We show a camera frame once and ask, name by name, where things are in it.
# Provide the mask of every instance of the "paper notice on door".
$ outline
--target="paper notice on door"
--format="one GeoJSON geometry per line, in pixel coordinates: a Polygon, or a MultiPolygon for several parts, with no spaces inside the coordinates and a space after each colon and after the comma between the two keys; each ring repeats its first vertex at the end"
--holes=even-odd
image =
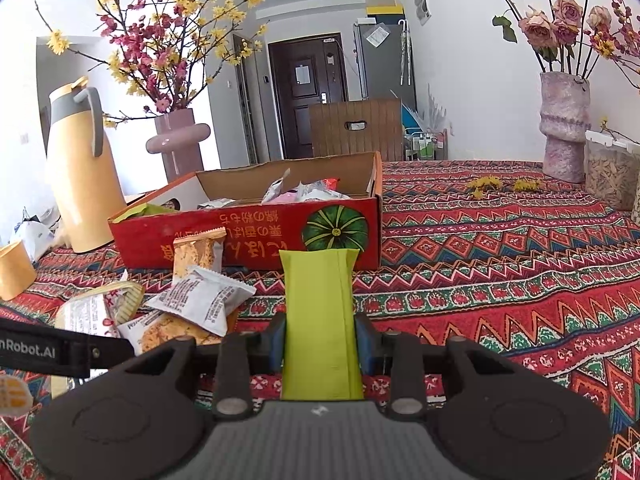
{"type": "Polygon", "coordinates": [[[311,83],[311,74],[308,66],[296,67],[296,81],[299,85],[308,85],[311,83]]]}
{"type": "Polygon", "coordinates": [[[383,43],[383,41],[386,40],[386,38],[389,37],[389,34],[390,32],[387,30],[387,28],[384,25],[380,25],[379,27],[376,27],[376,30],[374,30],[367,36],[367,41],[369,41],[370,44],[377,48],[383,43]]]}

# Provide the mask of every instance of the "table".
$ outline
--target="table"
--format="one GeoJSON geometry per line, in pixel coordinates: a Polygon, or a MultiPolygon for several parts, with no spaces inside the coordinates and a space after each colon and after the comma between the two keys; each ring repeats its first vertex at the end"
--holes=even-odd
{"type": "MultiPolygon", "coordinates": [[[[354,277],[354,303],[380,330],[404,330],[442,344],[452,334],[545,374],[607,413],[615,437],[599,480],[640,478],[640,228],[586,194],[546,178],[533,162],[392,162],[384,166],[383,267],[354,277]],[[506,188],[482,200],[466,183],[495,175],[506,188]],[[517,178],[540,179],[538,192],[513,192],[517,178]]],[[[91,254],[48,254],[36,283],[0,316],[52,323],[78,292],[117,280],[113,246],[91,254]]],[[[278,272],[235,272],[256,286],[238,329],[260,330],[284,310],[278,272]]],[[[133,270],[129,279],[156,294],[170,273],[133,270]]],[[[49,402],[49,381],[18,373],[37,404],[0,421],[0,480],[41,479],[28,448],[29,427],[49,402]]],[[[252,379],[254,397],[277,398],[280,378],[252,379]]],[[[425,377],[443,402],[437,376],[425,377]]],[[[364,378],[366,396],[384,402],[389,381],[364,378]]],[[[544,460],[544,457],[531,457],[544,460]]]]}

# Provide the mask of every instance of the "yellow thermos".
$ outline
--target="yellow thermos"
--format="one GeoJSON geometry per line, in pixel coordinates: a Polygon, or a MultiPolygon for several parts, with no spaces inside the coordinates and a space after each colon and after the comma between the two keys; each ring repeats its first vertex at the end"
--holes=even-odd
{"type": "Polygon", "coordinates": [[[88,82],[83,76],[49,95],[47,178],[76,253],[112,241],[108,219],[126,207],[102,126],[100,96],[88,82]]]}

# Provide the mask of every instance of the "yellow cup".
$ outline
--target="yellow cup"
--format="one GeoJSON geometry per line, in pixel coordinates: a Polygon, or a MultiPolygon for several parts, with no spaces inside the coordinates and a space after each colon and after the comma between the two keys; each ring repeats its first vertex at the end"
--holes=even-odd
{"type": "Polygon", "coordinates": [[[0,300],[12,300],[35,280],[36,271],[21,241],[0,248],[0,300]]]}

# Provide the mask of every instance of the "pumpkin print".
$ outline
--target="pumpkin print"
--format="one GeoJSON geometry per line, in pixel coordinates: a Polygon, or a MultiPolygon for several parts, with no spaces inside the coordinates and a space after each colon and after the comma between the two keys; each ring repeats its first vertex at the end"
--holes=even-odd
{"type": "Polygon", "coordinates": [[[369,243],[369,224],[364,216],[343,205],[330,205],[311,214],[302,229],[307,251],[358,249],[369,243]]]}

